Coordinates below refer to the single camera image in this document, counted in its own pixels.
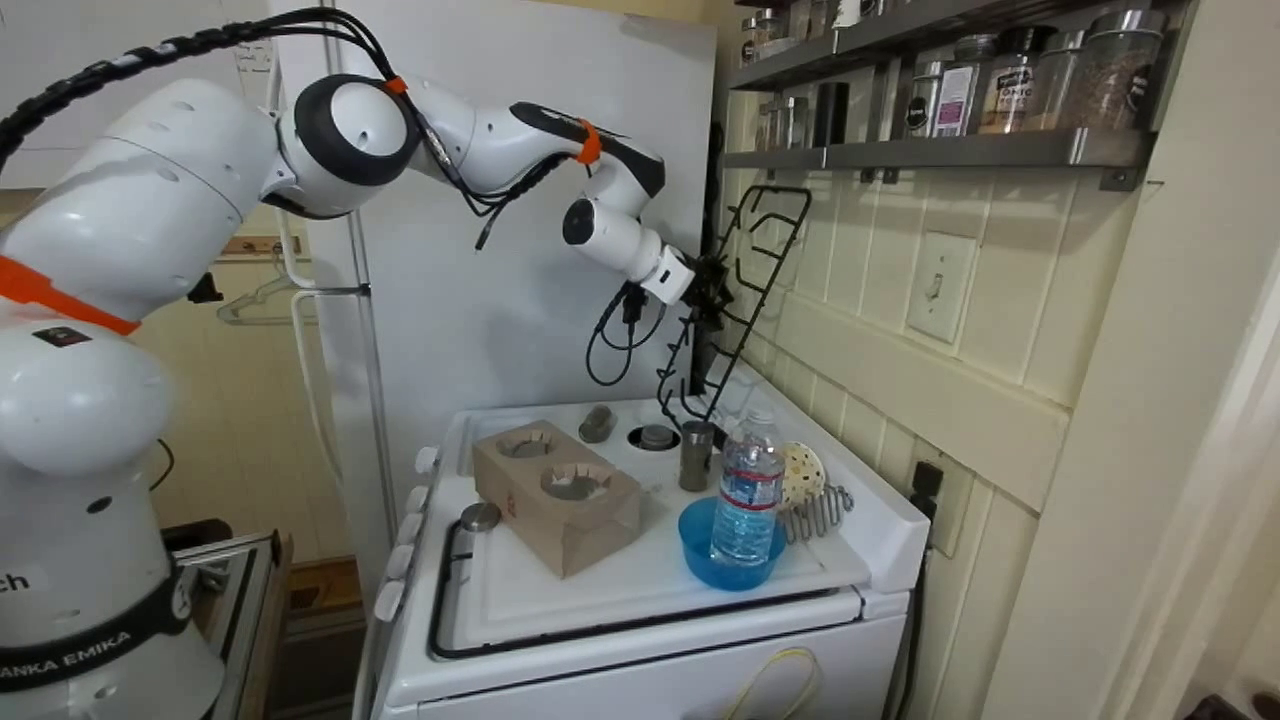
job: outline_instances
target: refrigerator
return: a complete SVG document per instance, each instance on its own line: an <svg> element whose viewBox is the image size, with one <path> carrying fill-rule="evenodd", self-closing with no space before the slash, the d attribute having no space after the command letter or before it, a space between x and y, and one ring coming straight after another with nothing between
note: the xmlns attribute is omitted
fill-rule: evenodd
<svg viewBox="0 0 1280 720"><path fill-rule="evenodd" d="M478 109L517 100L587 114L664 156L667 184L642 212L697 255L711 129L711 27L636 21L546 0L342 0L390 46L395 73L440 82ZM280 100L358 46L280 38ZM566 209L587 186L561 165L517 198L478 252L481 224L455 186L402 175L350 220L312 220L316 335L303 351L321 434L358 542L364 594L375 591L409 488L424 484L465 407L651 396L682 306L662 320L628 381L586 372L587 335L620 274L561 241Z"/></svg>

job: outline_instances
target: oven door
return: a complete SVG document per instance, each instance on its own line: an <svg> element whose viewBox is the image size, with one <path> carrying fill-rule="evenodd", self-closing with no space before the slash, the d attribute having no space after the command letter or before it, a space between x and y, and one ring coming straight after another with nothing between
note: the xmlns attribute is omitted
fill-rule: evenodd
<svg viewBox="0 0 1280 720"><path fill-rule="evenodd" d="M420 720L882 715L904 614L415 702Z"/></svg>

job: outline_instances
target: blue bowl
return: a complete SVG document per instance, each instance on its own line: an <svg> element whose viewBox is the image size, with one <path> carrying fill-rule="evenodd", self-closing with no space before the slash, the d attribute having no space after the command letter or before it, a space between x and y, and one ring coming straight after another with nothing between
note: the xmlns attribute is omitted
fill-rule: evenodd
<svg viewBox="0 0 1280 720"><path fill-rule="evenodd" d="M766 584L787 549L786 526L773 526L773 549L759 567L741 567L741 565L711 558L711 520L717 520L711 497L703 497L682 512L682 542L683 542L687 572L711 586L723 586L723 591L747 591L747 586Z"/></svg>

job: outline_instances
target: metal rack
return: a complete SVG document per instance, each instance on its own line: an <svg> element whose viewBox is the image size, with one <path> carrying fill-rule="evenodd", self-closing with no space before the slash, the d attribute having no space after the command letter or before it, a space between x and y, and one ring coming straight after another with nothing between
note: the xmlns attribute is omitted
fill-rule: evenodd
<svg viewBox="0 0 1280 720"><path fill-rule="evenodd" d="M866 14L851 27L801 38L775 57L751 59L732 74L735 92L786 92L848 69L878 69L878 82L892 59L911 59L920 46L948 42L964 31L993 31L1023 21L1051 21L1096 6L1102 0L911 0L883 14ZM959 136L959 140L866 140L832 146L723 153L722 169L770 173L866 173L899 169L1102 169L1106 191L1132 191L1154 156L1158 133L1022 133L1022 136Z"/></svg>
<svg viewBox="0 0 1280 720"><path fill-rule="evenodd" d="M882 57L945 42L964 31L1045 21L1092 3L1102 0L911 0L883 14L866 14L851 27L837 27L775 57L751 59L732 74L732 86L787 86Z"/></svg>
<svg viewBox="0 0 1280 720"><path fill-rule="evenodd" d="M770 173L895 173L895 169L1102 169L1102 186L1128 191L1140 184L1140 169L1154 153L1154 133L1022 133L1022 136L948 136L948 140L882 140L882 145L832 145L801 153L727 153L722 169L770 169Z"/></svg>
<svg viewBox="0 0 1280 720"><path fill-rule="evenodd" d="M723 385L735 369L735 361L743 356L751 326L803 233L811 209L811 191L808 186L791 186L791 184L751 184L732 209L727 209L727 224L717 237L711 255L727 261L727 252L741 242L741 252L751 252L770 264L770 281L758 282L743 274L741 255L732 255L732 274L735 289L751 294L751 310L732 310L722 306L717 320L683 310L682 315L682 335L667 345L667 363L662 369L662 385L658 385L658 400L664 407L664 416L674 418L674 426L683 426L687 418L707 423L722 407ZM717 377L700 377L700 400L692 400L692 385L677 372L682 356L692 351L692 345L707 330L722 335L717 325L727 320L735 326L735 341L727 349L711 345L717 356L723 356Z"/></svg>

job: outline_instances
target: cord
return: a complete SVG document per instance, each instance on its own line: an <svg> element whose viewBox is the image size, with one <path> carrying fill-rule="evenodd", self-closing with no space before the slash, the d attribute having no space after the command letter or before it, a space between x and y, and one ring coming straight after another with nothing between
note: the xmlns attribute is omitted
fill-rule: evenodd
<svg viewBox="0 0 1280 720"><path fill-rule="evenodd" d="M918 465L911 474L911 504L920 507L920 515L935 515L935 497L945 488L945 471L935 465ZM920 576L918 576L918 591L910 602L910 634L904 634L904 653L895 656L895 686L889 686L883 694L883 720L904 720L911 707L911 692L918 692L918 664L920 664L920 634L925 634L925 594L930 594L930 550L920 558Z"/></svg>
<svg viewBox="0 0 1280 720"><path fill-rule="evenodd" d="M79 69L77 74L47 82L41 97L27 97L23 102L15 102L15 112L0 119L0 169L47 114L66 112L70 102L77 102L116 81L132 81L150 69L163 69L163 65L177 65L189 57L209 57L217 46L235 46L235 42L268 38L268 37L350 38L350 42L364 46L370 59L390 81L395 74L382 38L358 14L350 14L342 6L302 6L302 10L284 10L284 14L268 14L268 21L200 27L192 37L169 37L152 46L130 46L116 59L95 59L95 65Z"/></svg>
<svg viewBox="0 0 1280 720"><path fill-rule="evenodd" d="M374 59L374 69L383 81L402 81L383 42L374 37L374 27L360 14L350 14L342 6L298 6L298 10L280 10L280 14L263 14L263 21L200 27L192 37L169 37L152 46L130 46L122 59L90 65L77 74L66 74L66 81L47 82L41 97L27 97L23 102L15 102L15 112L0 119L0 169L47 114L66 112L70 102L77 102L116 81L132 81L150 69L163 69L163 65L177 65L189 57L203 57L217 46L235 46L235 42L268 38L268 37L332 37L332 38L364 46L364 57ZM512 186L504 186L496 195L481 195L443 161L437 133L412 109L412 100L405 92L402 92L402 100L409 102L415 136L420 136L424 153L431 156L431 165L440 169L440 175L465 195L473 216L484 216L484 226L478 237L478 252L489 242L489 233L504 216L504 209L567 161L567 153L557 153L557 156L532 165Z"/></svg>
<svg viewBox="0 0 1280 720"><path fill-rule="evenodd" d="M586 349L586 369L587 369L591 385L616 389L634 372L636 349L645 349L658 335L658 326L667 320L667 306L662 306L658 320L648 325L648 330L642 330L642 341L636 341L636 325L642 325L645 304L648 304L648 294L642 282L620 282L616 294L603 304L603 310L587 335L587 349ZM628 341L608 335L608 320L616 315L616 306L626 306ZM596 372L596 345L626 356L626 369L616 377Z"/></svg>
<svg viewBox="0 0 1280 720"><path fill-rule="evenodd" d="M152 488L150 488L150 491L163 488L163 484L169 484L169 474L174 474L174 467L177 467L177 453L174 453L174 444L169 444L163 434L161 434L155 444L163 449L163 471L152 480Z"/></svg>

